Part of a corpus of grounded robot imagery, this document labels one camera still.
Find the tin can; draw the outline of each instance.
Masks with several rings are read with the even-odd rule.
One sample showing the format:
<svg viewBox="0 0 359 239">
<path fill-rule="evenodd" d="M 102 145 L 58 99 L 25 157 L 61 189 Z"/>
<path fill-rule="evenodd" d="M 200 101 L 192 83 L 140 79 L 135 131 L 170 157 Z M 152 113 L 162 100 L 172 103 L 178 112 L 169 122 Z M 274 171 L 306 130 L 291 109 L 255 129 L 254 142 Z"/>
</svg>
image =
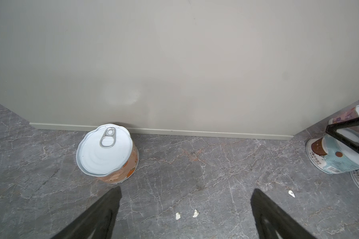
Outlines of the tin can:
<svg viewBox="0 0 359 239">
<path fill-rule="evenodd" d="M 344 121 L 348 121 L 350 119 L 355 119 L 359 117 L 359 105 L 355 106 L 354 108 L 350 109 L 349 111 L 344 112 L 338 117 L 332 118 L 328 121 L 328 124 L 333 123 L 340 123 Z M 352 129 L 353 131 L 357 132 L 359 134 L 359 125 L 350 127 L 349 129 Z"/>
<path fill-rule="evenodd" d="M 129 178 L 138 160 L 139 153 L 129 131 L 111 123 L 87 133 L 76 153 L 81 171 L 111 184 Z"/>
<path fill-rule="evenodd" d="M 359 143 L 359 135 L 350 129 L 338 129 L 338 133 Z M 359 169 L 359 154 L 330 135 L 309 140 L 306 151 L 310 161 L 327 174 L 340 174 Z"/>
</svg>

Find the pull tab ring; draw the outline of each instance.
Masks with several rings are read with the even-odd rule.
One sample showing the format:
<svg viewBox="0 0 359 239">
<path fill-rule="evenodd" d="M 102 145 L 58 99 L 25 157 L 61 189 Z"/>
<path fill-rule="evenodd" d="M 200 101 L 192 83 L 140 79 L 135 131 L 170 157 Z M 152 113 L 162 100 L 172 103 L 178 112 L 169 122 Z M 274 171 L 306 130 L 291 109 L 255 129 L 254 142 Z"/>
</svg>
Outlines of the pull tab ring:
<svg viewBox="0 0 359 239">
<path fill-rule="evenodd" d="M 105 130 L 100 139 L 100 146 L 103 148 L 110 148 L 115 144 L 115 127 L 109 127 Z"/>
</svg>

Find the gray wall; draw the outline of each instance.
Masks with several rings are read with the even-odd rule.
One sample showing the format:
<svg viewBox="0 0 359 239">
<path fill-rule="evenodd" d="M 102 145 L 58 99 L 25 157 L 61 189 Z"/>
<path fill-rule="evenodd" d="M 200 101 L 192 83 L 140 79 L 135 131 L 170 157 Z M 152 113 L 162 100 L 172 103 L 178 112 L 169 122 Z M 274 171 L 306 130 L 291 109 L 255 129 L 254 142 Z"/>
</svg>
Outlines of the gray wall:
<svg viewBox="0 0 359 239">
<path fill-rule="evenodd" d="M 0 103 L 38 128 L 288 139 L 359 99 L 359 0 L 0 1 Z"/>
</svg>

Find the debris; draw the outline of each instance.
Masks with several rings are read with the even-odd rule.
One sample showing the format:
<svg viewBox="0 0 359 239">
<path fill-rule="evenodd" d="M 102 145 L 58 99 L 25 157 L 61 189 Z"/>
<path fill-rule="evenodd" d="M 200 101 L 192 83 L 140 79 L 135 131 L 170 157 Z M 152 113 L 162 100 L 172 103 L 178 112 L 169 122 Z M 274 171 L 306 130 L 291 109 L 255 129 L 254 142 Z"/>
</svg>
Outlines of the debris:
<svg viewBox="0 0 359 239">
<path fill-rule="evenodd" d="M 292 197 L 295 197 L 294 193 L 293 193 L 291 190 L 289 190 L 289 194 L 290 194 Z"/>
<path fill-rule="evenodd" d="M 195 210 L 194 210 L 194 215 L 193 215 L 193 217 L 197 217 L 198 214 L 199 214 L 199 212 L 197 211 L 197 209 L 195 209 Z"/>
</svg>

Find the marble floor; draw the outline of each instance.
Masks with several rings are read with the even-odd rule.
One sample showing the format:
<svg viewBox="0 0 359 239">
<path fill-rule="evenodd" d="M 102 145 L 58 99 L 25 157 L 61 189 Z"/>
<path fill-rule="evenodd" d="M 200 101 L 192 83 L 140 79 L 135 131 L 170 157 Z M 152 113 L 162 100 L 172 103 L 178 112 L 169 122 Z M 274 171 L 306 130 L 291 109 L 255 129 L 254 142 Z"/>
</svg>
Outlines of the marble floor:
<svg viewBox="0 0 359 239">
<path fill-rule="evenodd" d="M 319 171 L 305 152 L 326 122 L 290 141 L 133 135 L 140 162 L 120 184 L 113 238 L 255 239 L 254 188 L 317 238 L 359 238 L 350 175 Z M 0 238 L 50 238 L 112 187 L 77 167 L 85 134 L 34 129 L 0 105 Z"/>
</svg>

